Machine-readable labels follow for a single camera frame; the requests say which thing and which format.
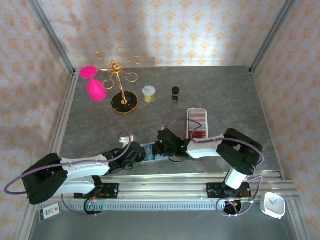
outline spool of thread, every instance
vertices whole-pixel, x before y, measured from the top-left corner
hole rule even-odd
[[[144,100],[147,103],[152,103],[156,99],[156,89],[154,86],[145,86],[142,89],[142,93],[144,95]]]
[[[179,92],[180,92],[180,88],[178,88],[177,86],[174,86],[172,88],[172,102],[173,103],[177,103],[179,101]]]

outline metal frame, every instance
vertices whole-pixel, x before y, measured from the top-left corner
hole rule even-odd
[[[250,74],[253,74],[261,61],[264,59],[266,56],[270,46],[276,39],[281,27],[285,23],[287,17],[289,16],[289,13],[291,12],[291,9],[294,7],[295,3],[297,0],[287,0],[285,4],[283,5],[283,8],[280,11],[279,16],[276,18],[270,32],[268,33],[264,43],[262,44],[262,47],[260,48],[257,56],[255,57],[251,67],[249,68]]]
[[[40,3],[37,0],[27,0],[30,7],[32,8],[32,10],[34,11],[34,14],[37,16],[37,18],[39,19],[43,30],[46,32],[46,34],[48,35],[50,41],[53,44],[53,47],[56,51],[56,53],[59,55],[59,57],[61,58],[65,68],[68,70],[69,74],[72,75],[75,72],[74,67],[72,66],[71,61],[69,60],[66,51],[64,50],[64,48],[62,47],[54,29],[52,28],[45,12],[43,11]]]
[[[63,105],[59,112],[58,122],[55,127],[52,142],[48,153],[59,153],[66,131],[68,118],[76,91],[79,73],[76,72],[70,77],[69,84],[64,94]],[[37,213],[38,206],[27,203],[24,214],[21,216],[14,239],[25,240],[29,238],[33,221]]]
[[[279,172],[257,172],[254,176],[264,178],[256,200],[259,201],[266,192],[281,195],[286,201],[297,239],[312,239],[295,182],[281,180]],[[118,199],[97,200],[88,210],[214,211],[217,200],[208,199],[206,183],[222,182],[224,177],[225,173],[107,176],[103,177],[102,182],[119,183]],[[252,192],[256,191],[258,183],[259,180],[250,183]],[[71,194],[68,196],[67,206],[74,211],[83,211],[84,200],[74,199]],[[61,202],[61,198],[53,197],[38,208],[56,202]],[[219,204],[218,208],[224,208],[224,203]]]

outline black round base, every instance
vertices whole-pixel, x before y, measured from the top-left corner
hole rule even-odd
[[[122,98],[121,92],[114,95],[114,97],[111,100],[112,109],[117,114],[127,115],[130,113],[133,113],[137,109],[137,106],[138,106],[137,96],[130,91],[125,91],[124,96],[127,100],[126,104],[123,104],[123,98]]]

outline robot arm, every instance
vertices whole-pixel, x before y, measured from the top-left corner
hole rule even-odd
[[[231,165],[231,169],[227,173],[222,187],[229,194],[236,192],[247,176],[252,176],[255,173],[260,159],[260,154],[257,151],[235,141],[247,143],[260,151],[263,149],[259,143],[233,128],[227,129],[225,134],[199,139],[196,142],[190,138],[182,140],[169,129],[164,129],[159,131],[158,140],[152,148],[154,155],[176,156],[181,159],[222,157],[226,160]]]
[[[67,159],[50,153],[27,169],[31,170],[50,165],[60,165],[37,171],[22,178],[30,204],[36,205],[61,194],[80,193],[93,198],[103,188],[100,177],[116,173],[121,169],[130,168],[134,163],[146,157],[146,151],[137,142],[131,142],[125,154],[116,161],[110,161],[124,152],[125,149],[113,149],[95,157]]]

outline black lid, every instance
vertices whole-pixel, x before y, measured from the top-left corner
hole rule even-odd
[[[179,94],[179,91],[180,91],[180,88],[178,88],[177,86],[174,86],[174,87],[172,88],[172,94],[174,94],[174,95]]]

